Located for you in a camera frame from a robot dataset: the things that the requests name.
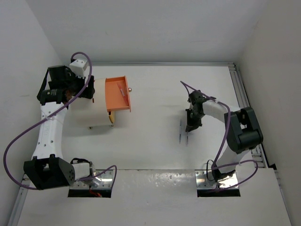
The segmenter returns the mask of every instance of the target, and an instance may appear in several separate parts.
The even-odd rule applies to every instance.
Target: white table surface
[[[113,164],[119,169],[200,169],[208,159],[214,159],[225,126],[205,116],[203,127],[189,133],[186,146],[185,109],[189,103],[180,80],[238,106],[229,69],[225,66],[95,66],[93,75],[96,79],[125,75],[133,89],[132,112],[117,112],[114,128],[79,128],[72,113],[67,113],[63,127],[64,159],[85,158],[99,169]]]
[[[250,173],[239,168],[238,179]],[[240,193],[198,198],[192,170],[119,170],[110,199],[67,198],[67,187],[28,191],[18,226],[290,225],[273,169],[260,169]]]
[[[241,185],[241,197],[197,197],[194,169],[214,159],[225,129],[206,116],[185,145],[189,104],[180,80],[237,106],[227,67],[98,66],[93,75],[126,75],[132,112],[118,112],[114,128],[92,130],[78,128],[67,114],[62,150],[67,161],[86,158],[98,169],[113,164],[124,169],[118,170],[112,198],[67,198],[67,187],[28,191],[19,226],[290,225],[272,169],[260,169]],[[238,167],[238,180],[253,170],[252,163]],[[170,173],[178,176],[171,179]]]

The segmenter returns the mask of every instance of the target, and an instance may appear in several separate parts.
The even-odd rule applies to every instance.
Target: metal bracket
[[[217,182],[214,181],[211,170],[208,170],[208,177],[206,170],[196,170],[195,175],[198,197],[240,196],[239,186],[228,188],[238,183],[236,173],[233,173],[232,176],[227,176],[224,179],[218,180]]]
[[[102,172],[102,169],[97,169],[95,174]],[[114,179],[113,170],[108,170],[99,177],[93,180],[82,182],[76,181],[69,188],[68,197],[94,197],[89,190],[95,193],[100,193],[103,198],[111,197],[111,187]]]

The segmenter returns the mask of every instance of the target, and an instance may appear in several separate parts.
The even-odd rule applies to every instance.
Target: metal mounting plate
[[[207,179],[206,170],[196,170],[195,175],[198,197],[240,196],[239,186],[229,188],[238,183],[236,173],[217,182],[213,180],[211,170],[208,170],[208,178],[213,181]]]

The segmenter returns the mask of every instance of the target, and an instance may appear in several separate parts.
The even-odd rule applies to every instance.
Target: white cylinder
[[[77,98],[71,105],[72,116],[81,127],[111,125],[105,102],[105,80],[94,81],[93,98]]]

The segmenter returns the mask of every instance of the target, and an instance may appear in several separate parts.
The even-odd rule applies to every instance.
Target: white wall
[[[27,0],[64,61],[234,61],[267,0]]]
[[[4,0],[0,7],[0,155],[8,143],[40,119],[36,95],[48,66],[61,61],[25,0]],[[34,130],[12,146],[11,173],[21,180],[23,162],[31,158],[37,141]],[[0,225],[6,225],[18,186],[0,164]]]
[[[270,163],[281,178],[293,225],[301,225],[301,2],[270,0],[240,59]]]

